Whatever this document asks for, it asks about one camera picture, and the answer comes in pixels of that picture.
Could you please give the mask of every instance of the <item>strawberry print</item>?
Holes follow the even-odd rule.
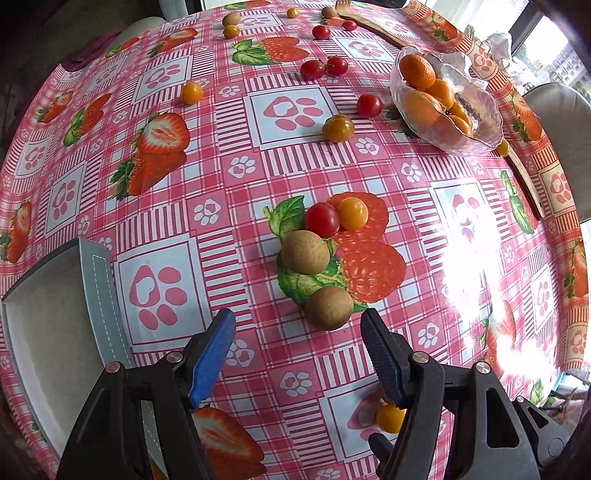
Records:
[[[501,182],[503,182],[503,186],[509,194],[511,213],[517,225],[525,233],[534,233],[540,222],[535,217],[523,190],[519,185],[511,181],[506,170],[501,171]]]
[[[0,260],[16,263],[27,249],[32,209],[31,202],[23,202],[14,212],[10,230],[0,234]]]
[[[243,65],[260,66],[303,60],[309,52],[297,48],[299,38],[270,37],[254,43],[250,38],[235,43],[232,61]]]
[[[72,121],[70,123],[70,127],[64,136],[63,143],[65,147],[69,147],[78,142],[82,136],[86,135],[95,127],[95,125],[100,121],[101,118],[103,118],[103,115],[105,114],[101,109],[109,101],[109,98],[111,98],[110,93],[101,95],[88,107],[82,107],[74,114],[74,117],[72,117]]]
[[[148,57],[155,57],[158,53],[172,50],[185,42],[191,41],[197,35],[197,30],[194,28],[183,28],[172,32],[161,38],[158,44],[152,48],[148,53]]]
[[[126,50],[127,48],[129,48],[130,46],[132,46],[134,43],[136,43],[138,41],[139,41],[139,37],[130,38],[129,40],[124,41],[118,47],[115,47],[115,48],[109,50],[105,54],[105,58],[108,59],[110,57],[114,57],[115,55],[117,55],[118,53],[121,53],[122,51]]]
[[[403,257],[394,247],[376,241],[388,223],[384,201],[371,193],[346,192],[331,197],[329,203],[338,204],[350,196],[365,202],[372,222],[368,220],[369,226],[358,232],[339,232],[325,240],[331,257],[321,273],[299,275],[285,267],[281,255],[277,256],[279,287],[298,305],[319,288],[331,286],[347,290],[354,300],[354,312],[362,312],[367,303],[386,298],[404,281],[407,266]],[[303,196],[284,200],[273,210],[263,209],[271,232],[279,238],[304,228],[304,213]]]
[[[35,120],[42,124],[48,124],[66,109],[73,95],[74,92],[71,90],[58,95],[51,101],[49,106],[41,107],[37,110]]]
[[[226,10],[245,10],[247,8],[266,7],[271,2],[267,0],[249,0],[248,2],[238,2],[236,4],[225,5]]]
[[[542,137],[542,125],[540,120],[531,110],[524,98],[513,88],[509,94],[510,104],[517,117],[511,126],[519,138],[526,143],[539,140]]]
[[[569,251],[569,272],[564,279],[564,288],[568,298],[582,298],[589,293],[587,279],[587,258],[583,239],[579,238]]]

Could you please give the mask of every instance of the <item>white chair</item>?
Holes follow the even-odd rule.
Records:
[[[524,98],[564,168],[579,221],[591,219],[591,105],[562,83],[545,83]]]

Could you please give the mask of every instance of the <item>orange cherry tomato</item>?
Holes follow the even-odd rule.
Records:
[[[235,38],[240,35],[240,27],[237,25],[228,25],[223,29],[223,36],[226,38]]]
[[[330,142],[345,142],[355,133],[355,124],[346,115],[331,116],[322,127],[322,136]]]
[[[185,105],[195,105],[203,98],[203,87],[198,83],[188,82],[183,85],[181,98]]]
[[[361,230],[368,222],[369,211],[367,205],[356,197],[349,197],[339,203],[336,209],[341,226],[349,231]]]

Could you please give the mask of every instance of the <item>paw print pattern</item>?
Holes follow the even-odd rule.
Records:
[[[404,175],[410,183],[415,183],[421,180],[421,176],[423,176],[423,172],[420,171],[414,163],[408,164],[405,162],[402,164],[400,173]]]
[[[0,356],[0,368],[2,368],[4,371],[10,368],[10,358],[8,358],[6,355]]]
[[[377,155],[379,151],[379,146],[376,145],[374,141],[369,137],[360,138],[359,140],[357,140],[355,146],[359,150],[359,153],[363,154],[369,153],[371,155]]]
[[[74,187],[76,187],[75,180],[70,180],[68,184],[64,182],[60,185],[60,188],[57,191],[57,195],[51,203],[51,207],[53,208],[54,220],[57,220],[60,217],[60,215],[63,215],[67,212],[68,202],[71,202],[76,196],[74,194]]]
[[[104,140],[102,138],[97,138],[96,141],[90,146],[90,153],[97,153],[100,148],[103,146]]]
[[[318,470],[314,480],[337,480],[337,478],[340,478],[340,470],[327,468],[325,470]]]
[[[310,376],[306,372],[300,372],[294,375],[291,372],[287,372],[283,375],[279,388],[286,390],[286,393],[290,397],[297,397],[298,395],[306,395],[308,388],[312,386],[312,382],[308,380]]]
[[[219,219],[218,213],[221,209],[222,207],[218,202],[207,199],[203,204],[199,204],[193,209],[195,221],[200,222],[202,226],[213,225]]]
[[[180,281],[181,272],[173,267],[160,269],[158,278],[148,265],[142,265],[138,269],[129,291],[129,301],[141,308],[138,313],[139,321],[147,329],[156,330],[159,322],[167,326],[177,323],[178,317],[171,305],[184,305],[188,299],[182,288],[173,286]],[[166,303],[162,302],[161,290],[164,290]]]
[[[513,260],[515,259],[515,251],[510,245],[505,247],[505,259],[507,260],[507,263],[513,263]]]
[[[238,85],[226,85],[221,88],[219,94],[222,95],[223,98],[230,98],[235,96],[238,92],[240,92],[240,87]]]
[[[316,124],[316,120],[312,117],[322,116],[324,113],[314,105],[316,100],[312,98],[301,97],[294,102],[289,97],[279,96],[265,108],[262,114],[268,118],[275,118],[275,125],[284,131],[293,131],[298,125],[311,128]]]
[[[156,88],[158,84],[169,81],[172,75],[176,75],[180,71],[180,65],[178,63],[169,65],[166,68],[160,67],[144,80],[144,85],[151,90]]]
[[[249,159],[247,156],[233,158],[230,162],[228,173],[237,179],[241,179],[244,175],[254,173],[256,171],[255,161]]]
[[[435,345],[439,340],[437,337],[438,333],[439,327],[433,322],[429,322],[425,328],[422,328],[418,331],[418,344],[424,346],[425,348]]]
[[[86,232],[88,231],[88,228],[90,227],[90,220],[88,218],[88,215],[84,215],[84,217],[82,217],[80,219],[80,222],[78,222],[78,235],[85,235]]]
[[[236,340],[230,345],[230,350],[226,355],[226,363],[231,367],[237,365],[248,367],[254,356],[255,352],[248,348],[248,344],[244,340]]]
[[[570,339],[570,345],[575,355],[583,355],[587,346],[587,334],[582,330],[577,330]]]
[[[103,245],[103,247],[107,247],[109,250],[113,250],[112,240],[110,236],[100,237],[99,243]]]
[[[543,315],[546,310],[548,310],[548,300],[550,299],[550,291],[548,290],[548,282],[543,281],[538,284],[538,294],[535,300],[539,310],[540,315]]]

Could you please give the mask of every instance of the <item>pink checkered tablecloth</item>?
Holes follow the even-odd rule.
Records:
[[[294,5],[300,16],[288,18]],[[281,202],[300,208],[342,192],[376,197],[387,211],[378,241],[402,255],[407,273],[371,306],[439,362],[486,359],[511,398],[539,400],[557,369],[580,366],[586,340],[586,262],[573,199],[548,138],[510,81],[416,0],[396,11],[353,6],[405,43],[470,56],[541,197],[546,218],[539,223],[496,153],[451,156],[404,132],[388,100],[396,47],[363,28],[345,31],[336,20],[328,22],[329,40],[313,39],[327,5],[228,5],[146,32],[80,72],[56,68],[0,171],[0,232],[11,232],[16,210],[31,212],[27,238],[11,240],[24,242],[24,252],[0,264],[0,294],[59,245],[84,236],[111,252],[139,365],[182,348],[220,308],[235,312],[236,338],[208,403],[260,446],[269,480],[375,478],[366,439],[379,430],[378,383],[359,313],[337,331],[316,331],[279,282],[280,241],[269,215]],[[235,40],[222,35],[230,9],[242,15]],[[274,37],[292,44],[265,41]],[[283,45],[284,61],[270,53],[271,44]],[[249,56],[236,55],[243,47]],[[302,60],[288,61],[296,48],[309,59],[346,57],[349,71],[305,82]],[[194,106],[179,101],[188,80],[205,91]],[[356,114],[361,93],[382,96],[388,107],[381,116]],[[157,112],[184,119],[185,162],[137,197],[110,199],[109,179],[135,154],[137,132]],[[320,130],[336,113],[353,119],[355,135],[329,144]],[[342,251],[336,256],[338,265]],[[335,275],[350,281],[353,273],[342,270]],[[355,300],[368,304],[361,294]],[[499,333],[514,340],[505,356],[497,353]],[[28,444],[54,477],[59,457],[33,420],[2,330],[0,374]],[[451,428],[445,411],[433,478],[443,475]]]

